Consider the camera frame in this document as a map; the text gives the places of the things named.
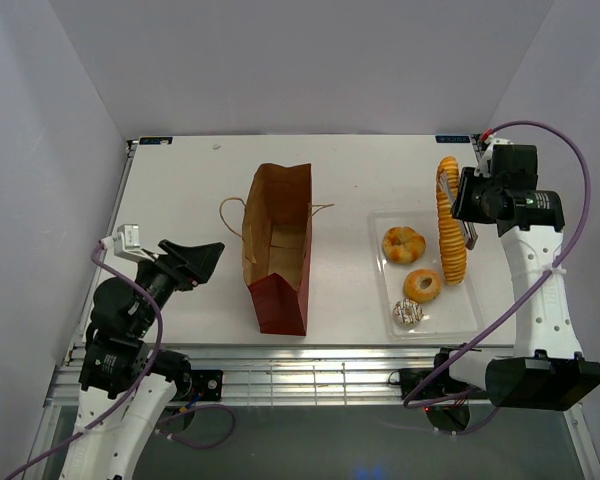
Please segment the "metal serving tongs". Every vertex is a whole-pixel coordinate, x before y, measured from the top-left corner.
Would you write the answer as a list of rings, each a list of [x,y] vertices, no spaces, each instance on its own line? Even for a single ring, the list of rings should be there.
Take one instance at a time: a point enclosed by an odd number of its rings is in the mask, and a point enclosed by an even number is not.
[[[459,212],[457,209],[457,206],[459,205],[458,198],[452,191],[450,177],[445,170],[438,174],[436,183],[437,187],[445,194],[451,204],[451,215],[458,223],[465,247],[468,250],[473,250],[479,238],[478,233],[472,222],[463,220],[457,216],[457,213]]]

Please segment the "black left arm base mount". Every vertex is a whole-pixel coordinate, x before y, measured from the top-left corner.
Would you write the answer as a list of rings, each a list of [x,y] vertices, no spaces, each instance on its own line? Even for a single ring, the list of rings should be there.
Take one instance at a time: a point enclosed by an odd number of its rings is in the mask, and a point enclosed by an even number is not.
[[[185,373],[178,388],[178,401],[218,402],[222,398],[224,372],[222,370],[191,370]]]

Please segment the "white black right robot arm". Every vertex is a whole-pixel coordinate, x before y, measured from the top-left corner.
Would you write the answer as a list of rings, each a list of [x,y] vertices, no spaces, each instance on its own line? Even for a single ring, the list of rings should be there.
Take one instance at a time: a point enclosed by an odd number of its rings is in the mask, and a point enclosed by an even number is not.
[[[510,357],[476,349],[450,354],[452,362],[431,373],[444,397],[470,385],[495,407],[565,411],[600,384],[600,364],[585,359],[568,310],[562,202],[537,183],[532,145],[497,143],[478,167],[461,172],[452,215],[496,225],[511,274],[516,337]]]

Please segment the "long ridged orange bread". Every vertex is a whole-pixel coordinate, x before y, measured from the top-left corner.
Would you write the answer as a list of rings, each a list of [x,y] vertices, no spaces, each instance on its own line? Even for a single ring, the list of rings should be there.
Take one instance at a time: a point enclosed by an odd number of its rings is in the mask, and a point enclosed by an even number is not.
[[[437,168],[436,181],[445,173],[453,195],[458,193],[459,167],[455,157],[444,157]],[[458,285],[464,281],[467,269],[467,249],[461,228],[451,215],[452,202],[443,189],[436,185],[439,251],[445,282]]]

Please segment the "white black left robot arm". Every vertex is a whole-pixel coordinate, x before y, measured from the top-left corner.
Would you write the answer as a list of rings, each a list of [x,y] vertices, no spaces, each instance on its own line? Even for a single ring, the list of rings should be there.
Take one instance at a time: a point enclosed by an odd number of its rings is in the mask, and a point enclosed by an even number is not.
[[[182,353],[149,346],[144,337],[163,324],[161,310],[176,292],[193,290],[211,278],[224,251],[221,242],[185,247],[168,240],[159,252],[123,234],[102,239],[92,254],[115,255],[137,265],[134,279],[112,273],[93,295],[79,375],[79,405],[63,479],[129,479],[163,410],[184,403],[188,413],[200,401],[221,397],[222,373],[195,370]]]

